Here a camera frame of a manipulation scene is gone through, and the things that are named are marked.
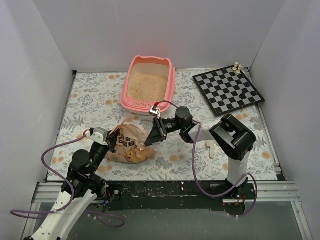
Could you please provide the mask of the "pink cat litter bag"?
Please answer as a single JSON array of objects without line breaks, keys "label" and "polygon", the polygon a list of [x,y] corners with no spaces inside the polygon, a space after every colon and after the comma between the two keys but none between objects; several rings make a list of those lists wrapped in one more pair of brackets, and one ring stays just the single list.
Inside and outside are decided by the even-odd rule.
[{"label": "pink cat litter bag", "polygon": [[128,115],[118,124],[111,133],[118,131],[115,153],[108,152],[106,159],[112,162],[125,164],[140,164],[154,156],[157,151],[150,146],[145,146],[147,132],[143,127],[128,124],[131,120]]}]

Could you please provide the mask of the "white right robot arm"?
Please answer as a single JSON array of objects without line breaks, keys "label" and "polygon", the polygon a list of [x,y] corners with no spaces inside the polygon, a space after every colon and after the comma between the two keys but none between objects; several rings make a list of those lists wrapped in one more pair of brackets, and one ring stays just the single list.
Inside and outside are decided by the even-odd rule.
[{"label": "white right robot arm", "polygon": [[[144,142],[146,147],[163,142],[168,135],[179,131],[181,139],[192,144],[191,165],[194,181],[199,190],[210,198],[221,198],[228,195],[237,199],[245,192],[248,183],[248,158],[256,142],[255,134],[233,115],[226,114],[215,123],[201,124],[193,119],[186,106],[177,107],[174,118],[161,118],[158,104],[150,108],[149,114],[154,116],[152,129]],[[226,191],[219,194],[209,194],[200,185],[195,169],[196,143],[214,140],[228,156],[228,174],[225,179]]]}]

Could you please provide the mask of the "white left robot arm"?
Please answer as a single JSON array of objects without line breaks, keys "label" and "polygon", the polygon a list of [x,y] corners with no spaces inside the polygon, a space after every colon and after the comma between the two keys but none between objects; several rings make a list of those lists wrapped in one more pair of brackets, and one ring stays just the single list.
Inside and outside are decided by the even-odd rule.
[{"label": "white left robot arm", "polygon": [[108,152],[115,153],[119,130],[98,135],[91,128],[83,133],[93,141],[90,151],[74,152],[58,197],[51,211],[41,212],[45,219],[41,226],[26,240],[65,240],[88,206],[104,199],[110,187],[96,175]]}]

